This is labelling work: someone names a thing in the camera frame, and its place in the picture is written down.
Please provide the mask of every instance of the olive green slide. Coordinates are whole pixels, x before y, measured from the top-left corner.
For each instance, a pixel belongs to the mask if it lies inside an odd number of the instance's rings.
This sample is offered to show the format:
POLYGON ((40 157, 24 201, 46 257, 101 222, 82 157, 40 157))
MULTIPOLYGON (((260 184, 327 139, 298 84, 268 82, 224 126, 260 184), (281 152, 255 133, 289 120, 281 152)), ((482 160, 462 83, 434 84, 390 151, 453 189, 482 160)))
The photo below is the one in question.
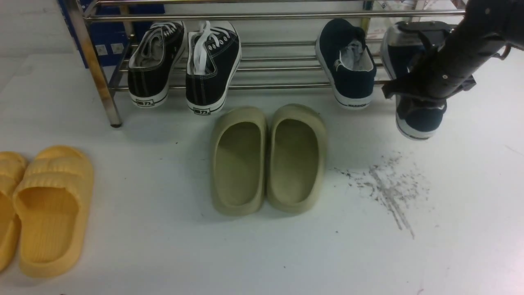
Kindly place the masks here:
POLYGON ((306 106, 284 106, 273 117, 270 144, 270 204, 290 213, 311 209, 325 170, 327 134, 322 119, 306 106))
POLYGON ((234 109, 220 117, 211 137, 213 206, 224 214, 258 211, 264 193, 266 116, 257 108, 234 109))

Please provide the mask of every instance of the sneaker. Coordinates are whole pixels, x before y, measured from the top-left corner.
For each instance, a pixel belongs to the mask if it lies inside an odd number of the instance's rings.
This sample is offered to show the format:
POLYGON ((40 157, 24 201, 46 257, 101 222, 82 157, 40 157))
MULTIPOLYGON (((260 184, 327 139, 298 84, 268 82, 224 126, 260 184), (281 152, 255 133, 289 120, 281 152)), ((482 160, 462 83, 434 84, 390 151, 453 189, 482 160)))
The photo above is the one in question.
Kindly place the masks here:
POLYGON ((240 39, 229 22, 201 22, 191 32, 185 97, 197 115, 219 112, 242 55, 240 39))
POLYGON ((315 45, 316 57, 344 109, 363 109, 371 103, 377 67, 366 34, 345 19, 329 21, 315 45))
POLYGON ((129 59, 127 83, 136 106, 153 108, 166 101, 169 74, 186 46, 183 22, 151 25, 129 59))
MULTIPOLYGON (((387 30, 380 57, 390 79, 409 73, 411 65, 424 54, 425 49, 417 34, 407 34, 398 29, 398 24, 387 30)), ((398 130, 412 140, 427 140, 442 123, 447 104, 426 102, 408 97, 395 96, 398 130)))

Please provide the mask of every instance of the metal shoe rack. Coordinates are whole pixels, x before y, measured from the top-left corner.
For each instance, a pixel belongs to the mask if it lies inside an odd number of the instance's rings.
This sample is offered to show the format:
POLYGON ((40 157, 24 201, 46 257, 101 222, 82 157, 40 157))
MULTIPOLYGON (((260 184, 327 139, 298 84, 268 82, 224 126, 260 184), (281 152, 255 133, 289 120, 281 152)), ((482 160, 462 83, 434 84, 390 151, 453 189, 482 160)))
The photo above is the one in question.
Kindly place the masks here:
MULTIPOLYGON (((128 86, 121 86, 122 74, 127 72, 127 62, 133 50, 138 46, 135 39, 131 22, 145 22, 156 20, 273 20, 273 19, 332 19, 332 18, 362 18, 362 17, 426 17, 426 16, 457 16, 464 15, 464 10, 400 10, 387 12, 359 11, 359 12, 311 12, 311 13, 244 13, 244 14, 181 14, 181 15, 130 15, 128 5, 136 4, 196 4, 196 3, 257 3, 257 2, 301 2, 300 0, 94 0, 85 11, 77 0, 65 0, 67 13, 71 18, 73 28, 77 34, 80 46, 84 53, 91 75, 99 92, 102 105, 112 127, 118 128, 122 120, 115 105, 114 96, 117 91, 127 91, 128 86), (101 6, 118 6, 120 15, 97 15, 101 6), (89 24, 94 22, 122 22, 125 27, 128 45, 124 48, 115 71, 109 82, 102 70, 96 50, 91 41, 89 24)), ((378 43, 381 40, 368 40, 368 43, 378 43)), ((314 41, 301 42, 264 42, 264 43, 242 43, 242 47, 295 47, 314 46, 314 41)), ((244 62, 275 62, 275 61, 316 61, 315 55, 287 56, 287 57, 242 57, 244 62)), ((263 72, 263 71, 309 71, 322 70, 320 65, 314 66, 272 66, 272 67, 243 67, 242 63, 238 72, 263 72)), ((385 81, 375 81, 376 85, 382 85, 385 81)), ((328 82, 310 83, 276 83, 276 84, 252 84, 231 85, 230 89, 290 89, 290 88, 322 88, 329 87, 328 82)), ((185 89, 184 85, 170 86, 170 89, 185 89)))

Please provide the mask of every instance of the blue panel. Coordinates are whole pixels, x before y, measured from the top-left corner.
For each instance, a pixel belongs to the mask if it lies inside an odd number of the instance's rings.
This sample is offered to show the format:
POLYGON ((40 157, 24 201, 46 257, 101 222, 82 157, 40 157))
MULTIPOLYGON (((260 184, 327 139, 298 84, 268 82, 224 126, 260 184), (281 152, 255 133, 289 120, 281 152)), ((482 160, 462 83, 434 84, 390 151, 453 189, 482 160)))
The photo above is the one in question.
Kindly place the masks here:
MULTIPOLYGON (((77 47, 80 51, 80 55, 82 56, 82 60, 84 61, 84 65, 87 68, 87 64, 85 62, 84 54, 81 51, 80 44, 78 42, 77 36, 73 30, 73 27, 71 25, 71 19, 69 18, 69 15, 65 13, 65 5, 63 3, 64 0, 58 0, 58 4, 60 6, 60 9, 62 10, 62 15, 64 16, 65 23, 67 24, 69 28, 69 33, 73 37, 75 43, 77 44, 77 47)), ((92 0, 80 0, 80 4, 82 5, 82 8, 84 10, 89 6, 92 0)), ((131 14, 164 14, 165 10, 163 5, 161 4, 146 4, 146 5, 130 5, 129 6, 129 13, 131 14)), ((118 7, 113 6, 103 6, 98 9, 97 15, 115 15, 120 14, 120 10, 118 7)), ((145 34, 149 26, 151 25, 151 22, 136 22, 133 23, 133 28, 135 30, 136 36, 138 40, 142 38, 142 36, 145 34)), ((111 44, 118 44, 122 43, 124 46, 127 45, 127 37, 124 30, 124 25, 122 23, 92 23, 89 26, 91 39, 93 41, 93 45, 104 45, 107 50, 107 55, 99 56, 99 61, 102 66, 114 66, 118 63, 120 60, 121 54, 113 54, 113 51, 111 50, 111 44)))

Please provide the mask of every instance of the beige slide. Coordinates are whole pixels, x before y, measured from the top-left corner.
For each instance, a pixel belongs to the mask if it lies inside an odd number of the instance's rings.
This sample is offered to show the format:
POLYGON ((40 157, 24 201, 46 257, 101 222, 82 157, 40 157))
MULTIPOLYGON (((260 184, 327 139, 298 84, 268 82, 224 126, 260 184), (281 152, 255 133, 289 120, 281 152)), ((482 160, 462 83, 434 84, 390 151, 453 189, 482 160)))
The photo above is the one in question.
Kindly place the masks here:
POLYGON ((300 104, 284 106, 273 117, 270 144, 269 202, 290 213, 311 209, 325 170, 327 134, 322 119, 300 104))
POLYGON ((73 147, 49 147, 29 164, 13 194, 22 225, 23 273, 54 277, 74 266, 82 252, 92 191, 93 166, 73 147))
POLYGON ((220 117, 211 138, 213 206, 224 214, 258 211, 264 192, 266 116, 257 108, 234 109, 220 117))
POLYGON ((24 177, 27 160, 14 152, 0 152, 0 271, 16 252, 20 219, 13 208, 13 191, 24 177))

